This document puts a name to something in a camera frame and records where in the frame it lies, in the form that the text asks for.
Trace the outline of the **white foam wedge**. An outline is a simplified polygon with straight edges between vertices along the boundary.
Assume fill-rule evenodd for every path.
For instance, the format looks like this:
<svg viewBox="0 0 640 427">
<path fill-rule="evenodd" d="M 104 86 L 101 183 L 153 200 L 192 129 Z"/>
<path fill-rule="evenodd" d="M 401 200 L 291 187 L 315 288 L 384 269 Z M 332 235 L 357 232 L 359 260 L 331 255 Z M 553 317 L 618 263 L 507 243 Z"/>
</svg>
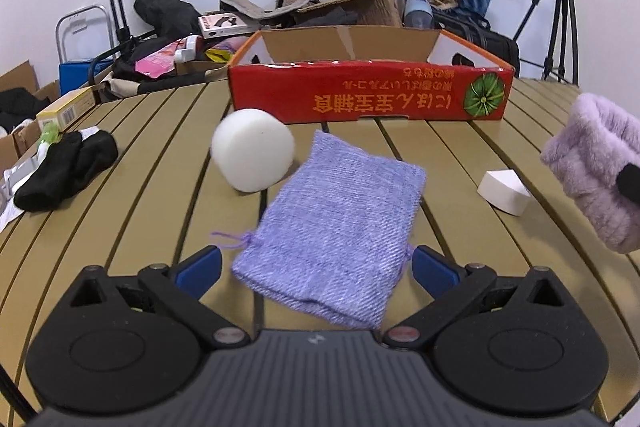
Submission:
<svg viewBox="0 0 640 427">
<path fill-rule="evenodd" d="M 491 206 L 520 217 L 525 211 L 532 195 L 514 170 L 486 171 L 477 194 L 482 196 Z"/>
</svg>

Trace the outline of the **purple woven drawstring pouch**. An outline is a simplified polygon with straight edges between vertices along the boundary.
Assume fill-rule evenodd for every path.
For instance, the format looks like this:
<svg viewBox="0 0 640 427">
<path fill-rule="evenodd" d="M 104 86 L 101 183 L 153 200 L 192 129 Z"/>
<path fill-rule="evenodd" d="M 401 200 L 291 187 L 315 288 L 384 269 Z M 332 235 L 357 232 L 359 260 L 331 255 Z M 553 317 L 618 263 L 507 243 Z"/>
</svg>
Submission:
<svg viewBox="0 0 640 427">
<path fill-rule="evenodd" d="M 234 277 L 348 329 L 377 329 L 410 259 L 423 168 L 316 131 L 308 158 L 242 236 Z"/>
</svg>

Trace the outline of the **pink packaging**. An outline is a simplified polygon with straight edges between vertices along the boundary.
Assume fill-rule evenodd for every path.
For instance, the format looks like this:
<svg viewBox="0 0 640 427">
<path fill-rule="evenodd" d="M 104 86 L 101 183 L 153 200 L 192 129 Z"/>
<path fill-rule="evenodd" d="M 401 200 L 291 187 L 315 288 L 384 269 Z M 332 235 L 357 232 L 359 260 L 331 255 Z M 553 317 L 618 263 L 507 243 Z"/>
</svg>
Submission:
<svg viewBox="0 0 640 427">
<path fill-rule="evenodd" d="M 172 72 L 177 64 L 190 62 L 194 57 L 195 51 L 186 45 L 186 39 L 179 39 L 137 61 L 134 70 L 139 74 L 157 79 L 161 75 Z"/>
</svg>

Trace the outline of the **black socks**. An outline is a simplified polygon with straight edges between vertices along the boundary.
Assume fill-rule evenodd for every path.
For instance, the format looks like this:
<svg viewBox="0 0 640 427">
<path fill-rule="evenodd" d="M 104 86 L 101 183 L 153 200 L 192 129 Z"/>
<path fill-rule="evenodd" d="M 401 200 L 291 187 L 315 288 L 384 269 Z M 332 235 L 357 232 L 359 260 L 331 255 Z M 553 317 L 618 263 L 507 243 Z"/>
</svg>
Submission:
<svg viewBox="0 0 640 427">
<path fill-rule="evenodd" d="M 117 158 L 111 133 L 98 130 L 88 138 L 79 131 L 66 133 L 49 147 L 43 162 L 16 191 L 14 205 L 29 212 L 55 210 L 65 199 L 85 190 Z"/>
</svg>

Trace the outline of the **torn brown cardboard box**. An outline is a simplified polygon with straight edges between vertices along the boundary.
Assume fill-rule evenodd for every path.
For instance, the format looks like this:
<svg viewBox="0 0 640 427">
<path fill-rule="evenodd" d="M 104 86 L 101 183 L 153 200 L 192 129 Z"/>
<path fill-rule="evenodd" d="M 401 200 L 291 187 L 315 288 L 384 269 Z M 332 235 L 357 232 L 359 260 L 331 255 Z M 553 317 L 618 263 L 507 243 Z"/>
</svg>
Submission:
<svg viewBox="0 0 640 427">
<path fill-rule="evenodd" d="M 271 10 L 248 0 L 221 0 L 220 9 L 270 28 L 401 25 L 396 0 L 276 0 Z"/>
</svg>

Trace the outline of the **red cardboard fruit box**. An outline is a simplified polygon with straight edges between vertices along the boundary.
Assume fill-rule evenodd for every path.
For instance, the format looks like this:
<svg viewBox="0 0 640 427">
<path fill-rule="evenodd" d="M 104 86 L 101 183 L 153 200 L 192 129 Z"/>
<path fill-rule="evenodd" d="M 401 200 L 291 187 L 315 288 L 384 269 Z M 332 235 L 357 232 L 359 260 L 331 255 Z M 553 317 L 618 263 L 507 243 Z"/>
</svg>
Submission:
<svg viewBox="0 0 640 427">
<path fill-rule="evenodd" d="M 262 30 L 228 65 L 235 108 L 285 124 L 499 120 L 514 69 L 446 30 L 324 26 Z"/>
</svg>

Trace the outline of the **lilac fluffy cloth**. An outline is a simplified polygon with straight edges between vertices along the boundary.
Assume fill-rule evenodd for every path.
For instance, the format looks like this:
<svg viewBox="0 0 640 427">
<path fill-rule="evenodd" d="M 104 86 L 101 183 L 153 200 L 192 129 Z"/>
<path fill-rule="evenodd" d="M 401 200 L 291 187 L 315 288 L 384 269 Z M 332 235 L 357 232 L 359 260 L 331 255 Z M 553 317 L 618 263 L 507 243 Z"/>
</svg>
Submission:
<svg viewBox="0 0 640 427">
<path fill-rule="evenodd" d="M 540 159 L 606 247 L 619 254 L 638 251 L 639 202 L 626 199 L 615 183 L 625 165 L 639 167 L 638 118 L 608 98 L 583 93 Z"/>
</svg>

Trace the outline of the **black luggage bag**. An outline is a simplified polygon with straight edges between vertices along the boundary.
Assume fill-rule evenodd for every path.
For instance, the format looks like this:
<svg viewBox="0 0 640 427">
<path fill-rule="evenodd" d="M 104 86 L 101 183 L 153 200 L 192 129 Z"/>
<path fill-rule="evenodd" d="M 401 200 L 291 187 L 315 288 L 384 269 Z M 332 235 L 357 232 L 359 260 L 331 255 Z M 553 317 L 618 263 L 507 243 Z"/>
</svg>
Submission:
<svg viewBox="0 0 640 427">
<path fill-rule="evenodd" d="M 494 54 L 514 68 L 514 76 L 520 73 L 520 49 L 509 37 L 493 31 L 487 20 L 469 15 L 452 15 L 442 11 L 434 13 L 439 28 L 446 29 L 458 37 Z"/>
</svg>

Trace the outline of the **black clothing bundle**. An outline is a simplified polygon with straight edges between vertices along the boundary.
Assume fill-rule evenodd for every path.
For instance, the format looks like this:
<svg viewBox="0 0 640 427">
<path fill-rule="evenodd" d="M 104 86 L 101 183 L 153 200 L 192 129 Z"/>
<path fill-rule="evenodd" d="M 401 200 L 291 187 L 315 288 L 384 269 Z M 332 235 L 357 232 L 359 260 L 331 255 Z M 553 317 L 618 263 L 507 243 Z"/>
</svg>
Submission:
<svg viewBox="0 0 640 427">
<path fill-rule="evenodd" d="M 201 14 L 182 0 L 134 0 L 134 12 L 152 26 L 159 37 L 177 40 L 201 33 Z"/>
</svg>

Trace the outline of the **blue water bottle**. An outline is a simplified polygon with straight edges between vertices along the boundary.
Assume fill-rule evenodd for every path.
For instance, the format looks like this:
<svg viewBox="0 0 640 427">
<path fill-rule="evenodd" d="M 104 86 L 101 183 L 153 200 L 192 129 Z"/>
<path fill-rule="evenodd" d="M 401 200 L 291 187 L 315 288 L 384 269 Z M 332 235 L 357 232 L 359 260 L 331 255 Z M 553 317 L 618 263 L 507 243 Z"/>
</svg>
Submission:
<svg viewBox="0 0 640 427">
<path fill-rule="evenodd" d="M 428 0 L 406 0 L 404 24 L 416 29 L 435 27 L 433 10 Z"/>
</svg>

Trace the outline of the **yellow small carton box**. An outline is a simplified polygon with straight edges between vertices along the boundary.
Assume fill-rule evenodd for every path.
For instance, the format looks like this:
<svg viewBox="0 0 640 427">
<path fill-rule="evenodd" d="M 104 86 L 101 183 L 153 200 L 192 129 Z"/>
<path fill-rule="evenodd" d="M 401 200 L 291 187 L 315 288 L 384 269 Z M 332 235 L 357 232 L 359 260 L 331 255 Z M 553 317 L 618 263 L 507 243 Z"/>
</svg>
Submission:
<svg viewBox="0 0 640 427">
<path fill-rule="evenodd" d="M 37 114 L 41 131 L 52 124 L 58 131 L 64 132 L 81 116 L 96 106 L 96 97 L 91 87 L 68 91 Z"/>
</svg>

